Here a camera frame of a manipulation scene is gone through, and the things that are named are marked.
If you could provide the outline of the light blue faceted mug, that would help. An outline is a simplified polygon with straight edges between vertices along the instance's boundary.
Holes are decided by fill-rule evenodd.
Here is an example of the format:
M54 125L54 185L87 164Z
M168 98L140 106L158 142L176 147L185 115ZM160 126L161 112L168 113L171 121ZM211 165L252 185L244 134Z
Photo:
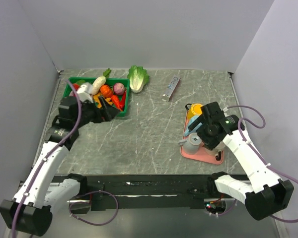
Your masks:
M188 123L186 124L185 126L185 130L184 130L184 133L183 133L183 136L186 137L188 136L189 134L193 133L193 132L196 132L197 129L202 126L202 123L198 123L191 131L189 130L189 126L196 120L198 119L198 115L195 115L193 117L190 118L190 120L188 121Z

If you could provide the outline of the cream mug black handle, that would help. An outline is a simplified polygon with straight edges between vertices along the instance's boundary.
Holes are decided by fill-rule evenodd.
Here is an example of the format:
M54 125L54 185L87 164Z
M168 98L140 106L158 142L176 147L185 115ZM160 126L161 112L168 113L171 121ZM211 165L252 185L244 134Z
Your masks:
M215 147L213 150L209 150L205 148L205 151L210 155L215 157L217 161L220 161L223 157L223 152L224 152L225 145L218 145Z

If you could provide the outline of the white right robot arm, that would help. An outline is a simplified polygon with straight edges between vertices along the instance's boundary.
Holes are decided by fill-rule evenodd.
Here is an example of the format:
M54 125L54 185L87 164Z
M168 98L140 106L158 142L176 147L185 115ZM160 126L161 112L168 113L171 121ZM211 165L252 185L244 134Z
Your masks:
M237 158L249 184L219 172L209 177L211 197L222 193L243 203L252 218L259 221L287 208L294 191L289 180L282 180L260 159L260 153L236 115L226 116L218 102L201 106L201 115L189 126L195 130L205 149L214 150L223 143Z

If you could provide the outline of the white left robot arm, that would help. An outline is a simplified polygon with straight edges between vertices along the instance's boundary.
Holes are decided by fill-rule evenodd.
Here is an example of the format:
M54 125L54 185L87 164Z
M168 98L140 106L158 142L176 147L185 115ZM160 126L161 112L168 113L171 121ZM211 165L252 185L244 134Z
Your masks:
M87 178L69 174L52 192L48 188L56 171L79 136L79 128L92 122L113 120L120 110L100 98L101 107L92 101L81 102L77 97L61 99L58 115L48 129L40 156L22 187L12 200L3 200L0 213L11 237L17 232L43 236L49 229L53 216L69 199L83 199L88 195Z

